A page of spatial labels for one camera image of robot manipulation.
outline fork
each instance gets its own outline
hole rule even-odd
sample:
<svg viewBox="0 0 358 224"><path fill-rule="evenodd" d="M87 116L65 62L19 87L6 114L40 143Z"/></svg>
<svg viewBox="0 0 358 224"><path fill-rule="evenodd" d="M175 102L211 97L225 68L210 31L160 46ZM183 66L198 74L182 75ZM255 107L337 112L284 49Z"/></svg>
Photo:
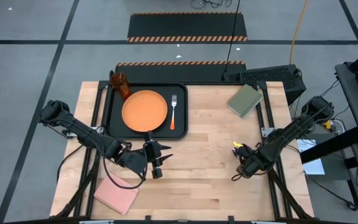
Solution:
<svg viewBox="0 0 358 224"><path fill-rule="evenodd" d="M175 107L177 105L177 96L172 95L172 120L171 120L171 130L175 129Z"/></svg>

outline orange plate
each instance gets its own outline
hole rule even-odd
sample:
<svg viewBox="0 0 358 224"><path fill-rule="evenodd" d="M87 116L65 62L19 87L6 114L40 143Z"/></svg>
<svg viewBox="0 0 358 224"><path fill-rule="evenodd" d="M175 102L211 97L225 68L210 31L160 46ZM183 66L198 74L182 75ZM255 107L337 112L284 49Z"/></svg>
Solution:
<svg viewBox="0 0 358 224"><path fill-rule="evenodd" d="M158 128L167 117L164 98L150 90L132 94L122 106L124 123L134 131L146 132Z"/></svg>

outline black keyboard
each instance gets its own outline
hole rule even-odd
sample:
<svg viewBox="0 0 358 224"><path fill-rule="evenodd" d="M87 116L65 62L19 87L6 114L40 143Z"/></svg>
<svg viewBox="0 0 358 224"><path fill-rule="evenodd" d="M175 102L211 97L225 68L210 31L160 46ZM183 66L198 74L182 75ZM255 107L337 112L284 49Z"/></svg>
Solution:
<svg viewBox="0 0 358 224"><path fill-rule="evenodd" d="M282 65L267 68L248 69L240 73L225 73L225 81L240 81L240 77L243 82L249 81L271 81L271 82L283 82L284 88L294 88L296 86L296 79L299 78L297 68L295 65Z"/></svg>

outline black tray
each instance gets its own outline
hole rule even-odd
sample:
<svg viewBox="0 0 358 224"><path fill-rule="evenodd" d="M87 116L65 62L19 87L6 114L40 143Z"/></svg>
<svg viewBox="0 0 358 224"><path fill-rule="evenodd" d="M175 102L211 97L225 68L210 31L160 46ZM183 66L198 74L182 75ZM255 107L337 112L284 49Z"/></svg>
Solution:
<svg viewBox="0 0 358 224"><path fill-rule="evenodd" d="M130 83L132 93L140 90L152 90L159 93L167 102L168 114L160 127L153 131L154 139L178 140L187 134L188 130L188 100L187 87L181 83ZM175 107L175 129L171 130L172 95L177 95ZM143 133L128 128L122 119L122 106L124 100L116 94L114 88L109 85L104 107L103 126L106 133L114 138L143 139Z"/></svg>

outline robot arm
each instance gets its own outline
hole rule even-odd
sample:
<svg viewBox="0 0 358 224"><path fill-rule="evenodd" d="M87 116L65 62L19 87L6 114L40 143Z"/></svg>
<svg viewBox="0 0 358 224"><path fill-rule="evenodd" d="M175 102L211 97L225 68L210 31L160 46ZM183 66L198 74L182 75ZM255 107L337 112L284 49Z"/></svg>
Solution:
<svg viewBox="0 0 358 224"><path fill-rule="evenodd" d="M110 136L103 136L96 130L78 121L70 113L68 105L62 101L50 100L40 113L40 123L44 126L63 126L77 135L78 141L86 147L95 147L105 158L126 167L136 174L144 172L147 163L153 164L153 178L162 177L158 167L168 156L161 157L161 150L170 149L152 140L151 133L146 133L143 149L130 151L132 144Z"/></svg>
<svg viewBox="0 0 358 224"><path fill-rule="evenodd" d="M334 106L324 98L315 96L302 107L302 114L287 127L272 131L252 150L243 144L234 148L233 153L240 160L236 171L245 178L252 177L258 170L268 172L276 163L282 149L300 136L303 136L316 123L325 123L334 114Z"/></svg>

